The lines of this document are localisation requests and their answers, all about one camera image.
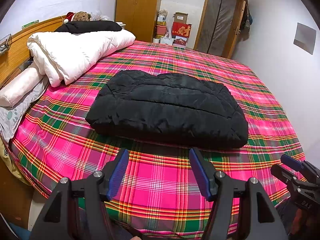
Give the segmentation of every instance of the folded white quilt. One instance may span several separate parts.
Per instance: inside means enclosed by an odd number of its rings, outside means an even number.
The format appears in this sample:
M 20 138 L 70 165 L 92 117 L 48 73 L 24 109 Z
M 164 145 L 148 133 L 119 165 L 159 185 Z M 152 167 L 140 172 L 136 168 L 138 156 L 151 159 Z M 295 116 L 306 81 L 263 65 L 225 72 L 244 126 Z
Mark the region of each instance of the folded white quilt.
M 101 57 L 133 44 L 135 36 L 126 30 L 71 34 L 32 34 L 27 42 L 33 60 L 53 87 L 68 85 L 89 70 Z

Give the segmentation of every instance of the beige cloth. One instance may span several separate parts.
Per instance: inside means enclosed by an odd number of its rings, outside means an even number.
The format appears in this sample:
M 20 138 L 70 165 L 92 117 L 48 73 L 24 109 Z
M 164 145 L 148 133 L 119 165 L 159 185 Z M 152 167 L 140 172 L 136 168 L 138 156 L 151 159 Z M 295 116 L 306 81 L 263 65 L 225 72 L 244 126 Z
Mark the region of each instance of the beige cloth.
M 21 172 L 16 167 L 16 165 L 13 163 L 13 161 L 11 160 L 11 158 L 10 158 L 10 156 L 4 146 L 2 138 L 0 138 L 0 156 L 1 156 L 2 160 L 4 161 L 5 165 L 7 165 L 9 171 L 13 174 L 13 176 L 15 176 L 17 179 L 21 180 L 23 183 L 31 186 L 29 184 L 29 182 L 27 182 L 27 180 L 21 174 Z

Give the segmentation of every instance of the teddy bear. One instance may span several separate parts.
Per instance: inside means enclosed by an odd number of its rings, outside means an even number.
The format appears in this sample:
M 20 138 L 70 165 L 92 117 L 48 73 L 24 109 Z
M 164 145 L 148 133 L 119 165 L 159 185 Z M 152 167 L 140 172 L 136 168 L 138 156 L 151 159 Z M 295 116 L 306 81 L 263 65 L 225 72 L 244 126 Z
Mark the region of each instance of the teddy bear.
M 68 12 L 66 19 L 63 21 L 63 23 L 71 22 L 71 21 L 82 21 L 82 22 L 89 22 L 91 20 L 91 14 L 87 12 Z

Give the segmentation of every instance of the santa hat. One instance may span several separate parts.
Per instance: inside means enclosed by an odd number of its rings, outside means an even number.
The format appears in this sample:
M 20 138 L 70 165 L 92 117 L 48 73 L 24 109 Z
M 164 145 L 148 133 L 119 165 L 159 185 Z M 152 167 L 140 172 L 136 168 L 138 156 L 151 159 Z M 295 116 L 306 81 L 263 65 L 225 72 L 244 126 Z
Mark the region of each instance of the santa hat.
M 63 23 L 67 23 L 67 22 L 71 22 L 73 20 L 73 17 L 75 16 L 75 13 L 73 12 L 68 12 L 67 16 L 65 18 L 65 20 L 63 21 Z

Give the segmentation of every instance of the floor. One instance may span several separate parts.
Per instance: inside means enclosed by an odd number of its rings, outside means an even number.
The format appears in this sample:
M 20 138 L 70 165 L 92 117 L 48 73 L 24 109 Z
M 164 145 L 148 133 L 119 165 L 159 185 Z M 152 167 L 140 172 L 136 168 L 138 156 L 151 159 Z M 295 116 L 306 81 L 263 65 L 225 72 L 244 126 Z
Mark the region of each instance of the floor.
M 29 211 L 29 222 L 28 222 L 28 230 L 31 231 L 33 226 L 40 214 L 41 209 L 46 202 L 46 198 L 42 196 L 37 190 L 34 190 L 30 211 Z

